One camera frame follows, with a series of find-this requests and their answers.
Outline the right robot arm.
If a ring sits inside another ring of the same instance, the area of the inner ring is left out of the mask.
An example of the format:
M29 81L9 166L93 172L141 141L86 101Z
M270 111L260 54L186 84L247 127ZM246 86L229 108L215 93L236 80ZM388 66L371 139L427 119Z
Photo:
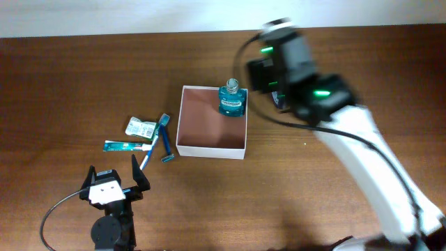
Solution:
M333 250L444 250L445 214L415 185L339 75L318 73L301 33L274 22L254 39L263 58L247 64L252 88L273 93L294 128L310 130L347 168L380 223L380 234L346 237Z

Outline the dark blue pump bottle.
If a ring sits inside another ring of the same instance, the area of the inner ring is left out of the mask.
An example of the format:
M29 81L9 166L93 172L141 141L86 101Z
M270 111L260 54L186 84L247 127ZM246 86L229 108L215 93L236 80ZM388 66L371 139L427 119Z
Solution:
M284 96L278 92L274 91L271 93L272 101L277 109L283 109L286 106Z

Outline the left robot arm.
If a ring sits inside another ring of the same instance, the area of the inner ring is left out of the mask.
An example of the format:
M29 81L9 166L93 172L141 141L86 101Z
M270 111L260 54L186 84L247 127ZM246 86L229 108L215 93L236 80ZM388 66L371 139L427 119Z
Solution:
M143 192L151 186L134 155L132 178L136 185L122 188L115 169L97 172L90 166L79 198L105 213L91 227L95 250L134 250L137 246L132 202L143 199Z

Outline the green white soap box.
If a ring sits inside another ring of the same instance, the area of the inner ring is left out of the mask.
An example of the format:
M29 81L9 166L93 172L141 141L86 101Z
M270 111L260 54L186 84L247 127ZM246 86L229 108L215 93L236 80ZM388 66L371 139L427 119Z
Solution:
M129 136L141 137L152 141L155 136L155 130L159 124L150 121L141 121L136 117L131 117L125 129L125 134Z

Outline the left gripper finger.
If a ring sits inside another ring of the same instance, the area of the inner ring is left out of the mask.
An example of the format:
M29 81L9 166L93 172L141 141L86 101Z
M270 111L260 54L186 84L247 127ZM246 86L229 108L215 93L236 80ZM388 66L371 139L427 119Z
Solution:
M132 177L141 191L150 190L151 185L139 167L136 156L132 154Z
M82 184L82 189L89 188L92 183L95 183L95 177L96 177L95 167L93 165L91 165L89 167L87 176Z

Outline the teal mouthwash bottle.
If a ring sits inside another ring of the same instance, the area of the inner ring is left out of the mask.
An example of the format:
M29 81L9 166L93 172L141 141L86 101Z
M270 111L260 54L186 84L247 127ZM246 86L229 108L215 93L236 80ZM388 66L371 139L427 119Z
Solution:
M239 88L237 79L230 78L218 91L219 113L230 117L241 117L245 114L247 92Z

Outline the green toothpaste tube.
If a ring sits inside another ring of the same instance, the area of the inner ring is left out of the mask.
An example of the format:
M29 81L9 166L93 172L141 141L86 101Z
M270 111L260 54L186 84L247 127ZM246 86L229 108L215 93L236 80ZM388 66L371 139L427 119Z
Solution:
M151 144L144 144L139 142L115 142L106 140L103 151L151 151L153 146Z

